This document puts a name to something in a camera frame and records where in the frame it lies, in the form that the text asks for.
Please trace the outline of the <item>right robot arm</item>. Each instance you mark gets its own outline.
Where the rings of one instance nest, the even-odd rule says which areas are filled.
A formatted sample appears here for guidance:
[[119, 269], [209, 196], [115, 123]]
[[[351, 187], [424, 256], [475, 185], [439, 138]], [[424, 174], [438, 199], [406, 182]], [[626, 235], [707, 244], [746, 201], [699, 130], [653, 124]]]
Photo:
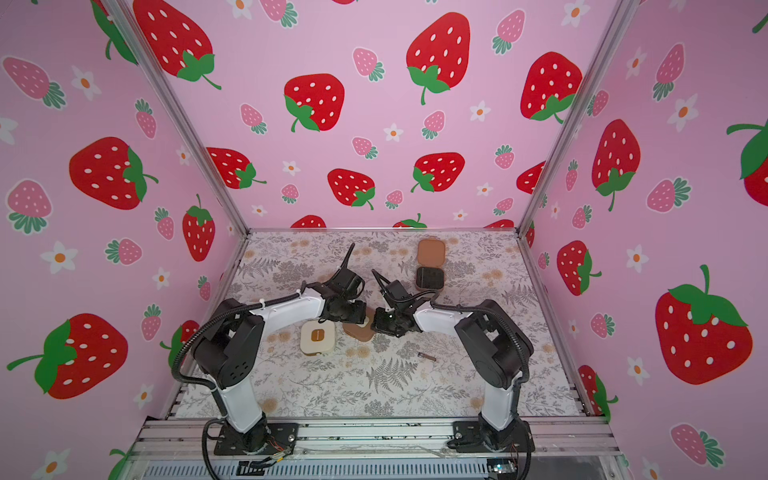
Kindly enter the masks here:
[[449, 449], [461, 453], [535, 451], [531, 428], [518, 405], [522, 385], [530, 380], [532, 342], [494, 300], [475, 306], [446, 305], [438, 292], [409, 293], [399, 281], [374, 273], [387, 306], [372, 322], [377, 333], [402, 337], [436, 332], [456, 337], [485, 382], [484, 403], [476, 421], [453, 424]]

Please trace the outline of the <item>cream nail clipper case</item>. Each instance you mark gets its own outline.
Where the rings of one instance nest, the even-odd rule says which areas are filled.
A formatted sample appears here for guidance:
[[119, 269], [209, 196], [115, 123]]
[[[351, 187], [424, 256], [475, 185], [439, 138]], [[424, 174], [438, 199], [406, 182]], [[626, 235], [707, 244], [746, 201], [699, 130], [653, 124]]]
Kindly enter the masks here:
[[336, 328], [330, 321], [307, 321], [301, 326], [300, 351], [305, 356], [332, 352], [336, 345]]

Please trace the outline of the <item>light brown nail clipper case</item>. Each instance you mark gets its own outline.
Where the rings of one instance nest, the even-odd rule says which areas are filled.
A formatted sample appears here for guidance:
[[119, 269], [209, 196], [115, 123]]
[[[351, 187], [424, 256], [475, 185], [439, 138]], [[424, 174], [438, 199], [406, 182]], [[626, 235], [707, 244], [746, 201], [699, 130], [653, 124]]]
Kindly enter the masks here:
[[371, 307], [366, 308], [365, 317], [362, 324], [344, 323], [343, 331], [349, 337], [359, 342], [369, 342], [373, 339], [375, 332], [372, 329], [372, 321], [375, 316], [375, 310]]

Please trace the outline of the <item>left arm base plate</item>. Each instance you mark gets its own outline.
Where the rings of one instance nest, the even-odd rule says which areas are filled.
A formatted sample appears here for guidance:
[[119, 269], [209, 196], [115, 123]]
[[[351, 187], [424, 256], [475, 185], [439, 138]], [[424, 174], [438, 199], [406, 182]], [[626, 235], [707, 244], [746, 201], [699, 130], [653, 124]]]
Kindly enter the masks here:
[[214, 447], [217, 456], [261, 455], [290, 453], [298, 437], [298, 423], [257, 424], [246, 433], [236, 431], [225, 423]]

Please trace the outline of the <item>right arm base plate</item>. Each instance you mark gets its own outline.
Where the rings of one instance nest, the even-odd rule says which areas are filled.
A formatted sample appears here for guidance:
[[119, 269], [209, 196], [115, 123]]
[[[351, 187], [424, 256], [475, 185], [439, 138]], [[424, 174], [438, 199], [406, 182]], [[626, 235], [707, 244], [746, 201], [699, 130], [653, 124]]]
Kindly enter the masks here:
[[484, 419], [456, 421], [449, 449], [460, 453], [533, 453], [536, 450], [530, 425], [521, 418], [498, 431]]

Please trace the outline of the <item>dark brown nail clipper case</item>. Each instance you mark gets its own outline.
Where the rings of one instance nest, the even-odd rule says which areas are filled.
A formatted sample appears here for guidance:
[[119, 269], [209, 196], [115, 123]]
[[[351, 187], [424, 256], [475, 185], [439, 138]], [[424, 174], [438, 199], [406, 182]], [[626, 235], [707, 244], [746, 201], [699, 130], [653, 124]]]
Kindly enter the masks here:
[[445, 285], [442, 269], [446, 261], [446, 245], [442, 240], [426, 238], [417, 248], [416, 287], [419, 290], [440, 291]]

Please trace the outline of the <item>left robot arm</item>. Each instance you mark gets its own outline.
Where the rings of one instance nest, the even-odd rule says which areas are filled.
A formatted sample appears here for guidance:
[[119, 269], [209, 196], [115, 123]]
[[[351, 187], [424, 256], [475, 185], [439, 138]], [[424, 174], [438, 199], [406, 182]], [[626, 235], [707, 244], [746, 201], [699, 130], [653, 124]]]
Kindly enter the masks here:
[[347, 267], [325, 282], [304, 282], [294, 293], [254, 304], [223, 302], [211, 319], [181, 347], [171, 363], [175, 380], [209, 390], [222, 425], [220, 435], [247, 454], [278, 442], [269, 430], [248, 377], [262, 339], [271, 332], [310, 320], [361, 325], [365, 281]]

